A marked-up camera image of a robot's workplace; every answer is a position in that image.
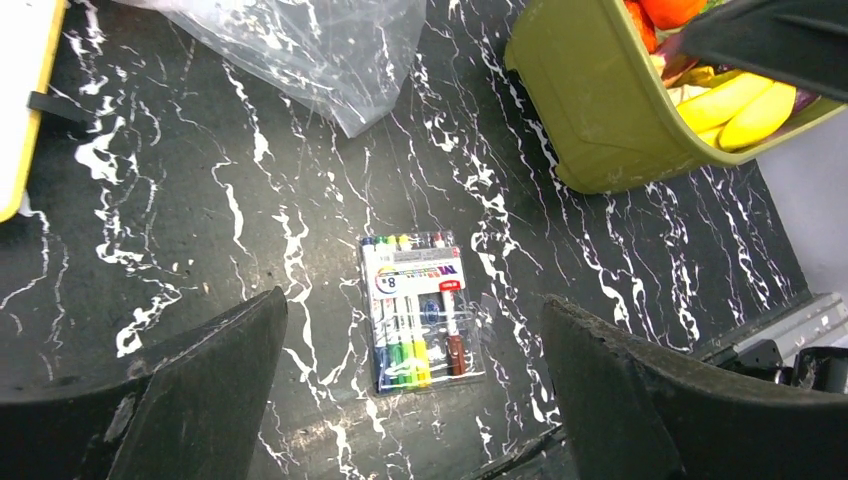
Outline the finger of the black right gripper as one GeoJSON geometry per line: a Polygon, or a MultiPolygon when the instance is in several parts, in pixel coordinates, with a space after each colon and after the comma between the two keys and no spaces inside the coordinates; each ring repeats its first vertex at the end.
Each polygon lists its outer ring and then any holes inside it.
{"type": "Polygon", "coordinates": [[[729,1],[683,28],[682,51],[847,101],[845,0],[729,1]]]}

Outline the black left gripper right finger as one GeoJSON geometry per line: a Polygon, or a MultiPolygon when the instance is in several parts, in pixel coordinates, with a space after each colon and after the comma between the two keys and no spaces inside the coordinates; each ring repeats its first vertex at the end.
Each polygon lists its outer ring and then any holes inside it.
{"type": "Polygon", "coordinates": [[[801,350],[788,383],[661,347],[549,297],[542,338],[582,479],[843,479],[847,352],[801,350]]]}

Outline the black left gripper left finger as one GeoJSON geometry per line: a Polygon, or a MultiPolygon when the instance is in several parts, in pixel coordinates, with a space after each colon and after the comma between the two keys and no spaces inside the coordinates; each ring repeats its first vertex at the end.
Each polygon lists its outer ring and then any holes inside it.
{"type": "Polygon", "coordinates": [[[5,479],[243,479],[285,338],[284,293],[78,373],[1,370],[5,479]]]}

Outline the orange toy tangerine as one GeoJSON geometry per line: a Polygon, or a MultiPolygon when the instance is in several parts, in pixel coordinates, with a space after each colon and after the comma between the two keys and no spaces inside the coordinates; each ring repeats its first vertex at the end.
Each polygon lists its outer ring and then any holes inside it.
{"type": "Polygon", "coordinates": [[[639,4],[656,28],[673,30],[698,15],[707,0],[640,0],[639,4]]]}

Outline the clear zip bag orange zipper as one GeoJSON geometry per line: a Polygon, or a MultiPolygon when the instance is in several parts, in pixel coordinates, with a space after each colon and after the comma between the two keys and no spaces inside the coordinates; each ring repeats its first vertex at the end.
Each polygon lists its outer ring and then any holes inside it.
{"type": "Polygon", "coordinates": [[[396,105],[426,20],[421,0],[139,1],[336,123],[349,138],[396,105]]]}

